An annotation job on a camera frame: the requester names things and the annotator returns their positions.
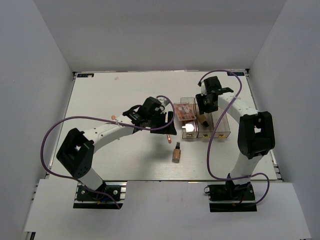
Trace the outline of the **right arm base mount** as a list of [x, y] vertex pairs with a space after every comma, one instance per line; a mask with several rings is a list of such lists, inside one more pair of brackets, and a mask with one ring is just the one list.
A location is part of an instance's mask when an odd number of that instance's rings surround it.
[[211, 213], [256, 212], [257, 204], [253, 186], [232, 189], [226, 184], [210, 184], [204, 188], [208, 195]]

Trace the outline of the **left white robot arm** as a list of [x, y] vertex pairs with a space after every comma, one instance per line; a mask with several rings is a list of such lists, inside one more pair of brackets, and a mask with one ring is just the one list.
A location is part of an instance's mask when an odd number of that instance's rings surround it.
[[105, 196], [106, 183], [92, 167], [94, 154], [109, 143], [138, 131], [176, 135], [175, 111], [166, 111], [168, 105], [173, 103], [166, 96], [150, 96], [142, 105], [131, 107], [114, 120], [103, 119], [103, 125], [83, 131], [73, 128], [63, 140], [56, 158], [76, 181], [88, 188], [90, 196], [99, 200]]

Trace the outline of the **foundation bottle pump top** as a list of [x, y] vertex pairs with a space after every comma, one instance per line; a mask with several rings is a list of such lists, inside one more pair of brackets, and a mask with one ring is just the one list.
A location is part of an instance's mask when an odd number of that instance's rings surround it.
[[172, 161], [174, 163], [179, 163], [181, 158], [181, 143], [179, 141], [176, 142], [175, 148], [172, 153]]

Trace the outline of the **square pink eyeshadow palette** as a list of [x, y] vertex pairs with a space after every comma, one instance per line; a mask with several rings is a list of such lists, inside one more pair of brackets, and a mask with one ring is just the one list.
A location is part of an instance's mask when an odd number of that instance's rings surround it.
[[194, 105], [189, 102], [174, 103], [175, 116], [180, 122], [193, 121], [196, 119]]

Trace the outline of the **pink lip pencil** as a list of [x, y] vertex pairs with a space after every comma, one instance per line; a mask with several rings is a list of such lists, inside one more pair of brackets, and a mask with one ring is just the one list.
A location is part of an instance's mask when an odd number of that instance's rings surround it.
[[168, 143], [171, 144], [172, 143], [171, 136], [169, 134], [167, 134], [166, 138], [167, 138]]

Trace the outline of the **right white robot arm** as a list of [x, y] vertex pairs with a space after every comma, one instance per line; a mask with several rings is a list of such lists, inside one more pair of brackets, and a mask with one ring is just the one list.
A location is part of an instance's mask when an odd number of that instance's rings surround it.
[[275, 147], [273, 118], [268, 111], [258, 111], [238, 96], [229, 87], [222, 87], [218, 77], [208, 77], [199, 84], [201, 93], [195, 96], [199, 112], [213, 113], [223, 109], [238, 123], [237, 145], [239, 156], [228, 174], [230, 184], [226, 195], [236, 200], [244, 193], [259, 161]]

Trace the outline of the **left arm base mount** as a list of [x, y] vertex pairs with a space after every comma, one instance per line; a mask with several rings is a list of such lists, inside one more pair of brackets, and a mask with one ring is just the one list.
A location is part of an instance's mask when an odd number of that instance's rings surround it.
[[127, 182], [106, 181], [105, 192], [118, 204], [106, 195], [93, 193], [85, 189], [81, 184], [77, 185], [73, 208], [74, 209], [96, 209], [96, 210], [119, 210], [126, 197]]

